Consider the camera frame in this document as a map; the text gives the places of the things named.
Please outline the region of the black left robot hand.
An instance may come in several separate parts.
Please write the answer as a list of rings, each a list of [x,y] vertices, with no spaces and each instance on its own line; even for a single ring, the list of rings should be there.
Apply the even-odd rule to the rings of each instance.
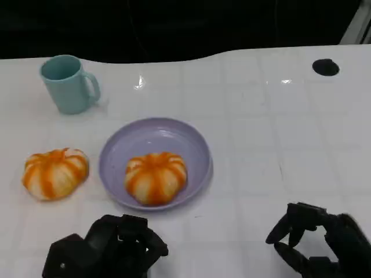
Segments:
[[[169,255],[148,219],[127,214],[102,216],[84,241],[98,255],[99,277],[147,277],[150,267]]]

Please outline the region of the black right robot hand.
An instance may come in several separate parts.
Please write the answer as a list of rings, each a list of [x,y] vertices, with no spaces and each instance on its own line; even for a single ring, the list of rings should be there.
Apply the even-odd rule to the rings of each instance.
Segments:
[[[295,247],[305,231],[324,227],[325,241],[338,261],[328,257],[306,258]],[[306,203],[289,203],[285,215],[265,242],[302,277],[370,277],[370,242],[349,214],[329,214]]]

